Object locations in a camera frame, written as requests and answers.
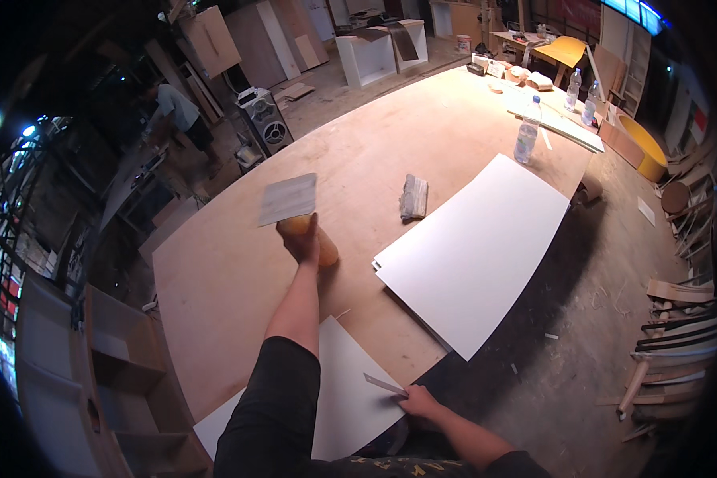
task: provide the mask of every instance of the yellow board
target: yellow board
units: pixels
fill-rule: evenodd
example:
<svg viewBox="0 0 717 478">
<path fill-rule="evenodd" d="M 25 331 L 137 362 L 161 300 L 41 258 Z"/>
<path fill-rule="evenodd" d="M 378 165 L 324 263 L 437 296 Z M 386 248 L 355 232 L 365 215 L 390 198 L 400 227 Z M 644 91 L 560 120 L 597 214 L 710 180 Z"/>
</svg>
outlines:
<svg viewBox="0 0 717 478">
<path fill-rule="evenodd" d="M 627 130 L 631 138 L 635 140 L 645 153 L 643 161 L 638 167 L 638 172 L 642 174 L 645 179 L 655 183 L 658 182 L 664 174 L 664 171 L 667 170 L 667 158 L 664 156 L 661 147 L 635 120 L 624 115 L 619 115 L 618 118 L 619 121 L 621 121 L 621 125 L 624 126 L 624 129 Z"/>
<path fill-rule="evenodd" d="M 584 54 L 586 45 L 587 43 L 574 37 L 558 37 L 557 40 L 549 45 L 537 47 L 534 51 L 543 53 L 573 68 Z"/>
</svg>

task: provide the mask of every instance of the water bottle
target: water bottle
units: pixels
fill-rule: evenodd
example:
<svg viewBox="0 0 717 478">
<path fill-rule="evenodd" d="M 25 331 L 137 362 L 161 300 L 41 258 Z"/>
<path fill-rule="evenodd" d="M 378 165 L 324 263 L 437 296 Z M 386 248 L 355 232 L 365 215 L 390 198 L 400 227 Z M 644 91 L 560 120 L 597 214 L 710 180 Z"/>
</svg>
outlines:
<svg viewBox="0 0 717 478">
<path fill-rule="evenodd" d="M 542 121 L 542 109 L 539 107 L 539 96 L 534 96 L 533 101 L 528 103 L 523 112 L 523 124 L 517 131 L 517 140 L 513 155 L 517 162 L 526 164 L 528 157 L 534 150 L 534 143 L 537 142 L 539 125 Z"/>
<path fill-rule="evenodd" d="M 576 68 L 568 80 L 568 91 L 566 91 L 566 110 L 576 109 L 576 98 L 579 98 L 579 87 L 582 86 L 582 70 Z"/>
<path fill-rule="evenodd" d="M 584 111 L 582 111 L 582 122 L 587 126 L 593 125 L 595 118 L 595 100 L 600 99 L 600 85 L 597 80 L 593 83 L 587 92 L 587 101 L 584 102 Z"/>
</svg>

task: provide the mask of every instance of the red sign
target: red sign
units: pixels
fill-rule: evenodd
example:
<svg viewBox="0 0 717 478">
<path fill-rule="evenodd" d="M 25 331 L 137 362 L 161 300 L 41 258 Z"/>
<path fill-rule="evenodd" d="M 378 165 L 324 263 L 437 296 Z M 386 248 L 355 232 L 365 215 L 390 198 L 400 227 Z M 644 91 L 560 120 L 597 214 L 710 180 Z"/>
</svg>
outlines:
<svg viewBox="0 0 717 478">
<path fill-rule="evenodd" d="M 600 35 L 600 5 L 590 0 L 560 0 L 557 15 L 569 22 L 590 29 L 590 33 Z"/>
</svg>

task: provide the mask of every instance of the table leg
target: table leg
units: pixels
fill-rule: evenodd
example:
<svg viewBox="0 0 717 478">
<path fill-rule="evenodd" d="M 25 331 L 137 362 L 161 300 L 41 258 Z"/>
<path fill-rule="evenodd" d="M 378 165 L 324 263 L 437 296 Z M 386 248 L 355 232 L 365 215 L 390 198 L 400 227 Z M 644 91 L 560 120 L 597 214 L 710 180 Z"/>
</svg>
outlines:
<svg viewBox="0 0 717 478">
<path fill-rule="evenodd" d="M 563 81 L 563 75 L 566 74 L 566 70 L 568 70 L 568 67 L 566 67 L 563 63 L 558 62 L 557 74 L 555 75 L 555 82 L 553 83 L 555 86 L 560 87 L 560 82 Z"/>
</svg>

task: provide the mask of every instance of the speaker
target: speaker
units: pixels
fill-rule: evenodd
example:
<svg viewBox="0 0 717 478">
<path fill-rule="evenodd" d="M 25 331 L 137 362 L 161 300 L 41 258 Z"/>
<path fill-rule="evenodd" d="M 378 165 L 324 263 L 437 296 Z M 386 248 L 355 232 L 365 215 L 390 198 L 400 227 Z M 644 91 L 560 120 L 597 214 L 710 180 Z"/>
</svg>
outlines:
<svg viewBox="0 0 717 478">
<path fill-rule="evenodd" d="M 292 144 L 290 129 L 270 91 L 253 86 L 239 93 L 236 104 L 266 157 Z"/>
</svg>

